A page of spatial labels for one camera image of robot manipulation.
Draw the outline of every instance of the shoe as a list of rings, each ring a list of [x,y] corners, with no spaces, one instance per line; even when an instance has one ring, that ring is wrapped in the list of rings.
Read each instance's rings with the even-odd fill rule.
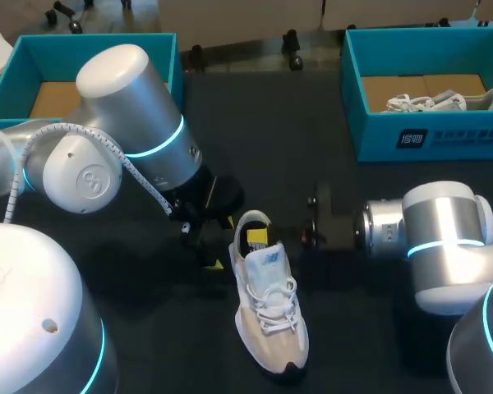
[[[246,212],[237,224],[230,245],[239,293],[236,327],[263,369],[294,379],[305,367],[309,338],[287,254],[272,238],[270,220],[261,211]]]
[[[410,99],[401,94],[387,102],[384,112],[447,112],[493,110],[493,89],[480,96],[462,96],[448,90],[438,96]]]

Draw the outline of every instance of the cardboard box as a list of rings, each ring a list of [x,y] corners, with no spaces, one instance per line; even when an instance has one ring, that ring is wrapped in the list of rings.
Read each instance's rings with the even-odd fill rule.
[[[478,96],[486,89],[478,74],[443,74],[437,76],[364,76],[367,104],[371,112],[383,112],[387,102],[401,94],[411,99],[435,97],[447,90],[464,96]]]
[[[492,89],[493,27],[348,30],[341,63],[358,161],[493,159],[493,111],[381,112],[398,94],[420,97],[423,85],[427,96]]]
[[[0,76],[0,129],[31,119],[60,121],[77,104],[75,79],[96,54],[119,44],[143,48],[179,108],[182,68],[175,34],[21,36]]]
[[[65,117],[80,102],[75,82],[42,82],[30,118]]]

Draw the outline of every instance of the logo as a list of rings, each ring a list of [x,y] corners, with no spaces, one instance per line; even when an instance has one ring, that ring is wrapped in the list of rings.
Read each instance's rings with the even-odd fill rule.
[[[98,164],[84,168],[76,178],[76,190],[84,199],[97,199],[103,195],[110,185],[110,175]]]
[[[265,260],[263,261],[263,265],[265,264],[270,264],[270,263],[275,263],[278,261],[278,254],[279,252],[273,253],[273,254],[267,254],[265,256]]]
[[[396,149],[421,148],[426,141],[427,129],[405,129],[400,133]]]
[[[85,172],[82,177],[90,190],[96,195],[102,190],[102,182],[92,171]]]

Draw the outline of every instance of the white coiled cable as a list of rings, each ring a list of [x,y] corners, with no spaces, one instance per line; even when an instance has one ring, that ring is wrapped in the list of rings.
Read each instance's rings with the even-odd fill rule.
[[[91,140],[97,140],[109,150],[111,150],[115,156],[119,159],[122,165],[133,175],[133,177],[159,202],[161,207],[163,207],[164,212],[167,215],[172,213],[172,206],[170,203],[141,175],[141,173],[131,164],[130,160],[124,155],[124,153],[106,137],[105,134],[101,134],[98,131],[83,127],[80,125],[74,125],[72,123],[53,123],[51,125],[44,126],[33,133],[24,145],[24,148],[20,156],[20,165],[16,165],[15,176],[13,178],[13,183],[11,187],[11,193],[9,194],[9,200],[7,201],[6,215],[3,219],[4,223],[11,223],[13,218],[13,213],[15,211],[16,198],[19,193],[19,184],[21,183],[21,173],[25,166],[25,161],[29,156],[31,150],[33,149],[34,142],[38,140],[43,135],[48,133],[53,133],[55,131],[66,131],[73,132],[79,135],[83,135]]]

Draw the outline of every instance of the yellow shoe insole label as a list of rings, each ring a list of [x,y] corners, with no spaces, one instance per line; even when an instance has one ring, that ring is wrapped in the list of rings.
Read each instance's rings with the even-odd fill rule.
[[[246,242],[249,244],[269,244],[269,235],[266,228],[246,230]]]

